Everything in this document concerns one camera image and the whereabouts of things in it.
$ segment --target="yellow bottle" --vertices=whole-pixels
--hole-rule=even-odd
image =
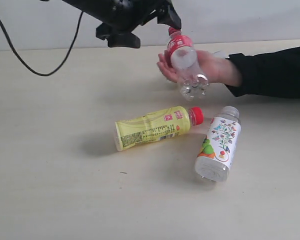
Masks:
[[[158,142],[186,134],[191,126],[200,125],[204,114],[199,107],[175,106],[148,113],[131,120],[115,122],[115,145],[118,151]]]

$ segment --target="clear plastic bottle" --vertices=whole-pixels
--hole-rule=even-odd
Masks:
[[[132,120],[116,121],[114,141],[117,150],[123,151],[136,145],[186,134],[192,126],[200,125],[203,121],[201,108],[175,106]]]
[[[178,75],[178,89],[188,101],[202,99],[209,85],[208,78],[198,63],[197,52],[192,40],[182,35],[181,30],[168,30],[170,41],[167,45],[171,66]]]
[[[241,132],[239,111],[224,107],[211,121],[194,170],[202,178],[215,182],[227,180]]]

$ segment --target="person's hand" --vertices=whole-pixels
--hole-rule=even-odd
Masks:
[[[202,50],[197,50],[199,65],[208,78],[209,83],[223,83],[230,86],[239,86],[241,84],[241,76],[237,68],[227,59],[215,57],[212,53]],[[168,51],[164,54],[160,53],[159,67],[161,73],[170,81],[176,83],[178,76],[172,68]]]

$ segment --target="red label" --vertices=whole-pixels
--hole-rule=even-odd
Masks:
[[[175,38],[171,39],[168,43],[168,53],[171,56],[175,50],[182,48],[182,47],[192,47],[193,42],[190,37],[185,35],[178,35]]]

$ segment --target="table surface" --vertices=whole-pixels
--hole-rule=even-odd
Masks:
[[[258,54],[300,40],[197,45]],[[164,46],[74,49],[52,77],[0,52],[0,240],[300,239],[300,100],[235,98],[211,85],[188,103],[156,66]],[[49,72],[66,49],[22,51]],[[114,122],[198,105],[187,135],[117,152]],[[196,178],[209,119],[232,105],[242,131],[227,182]]]

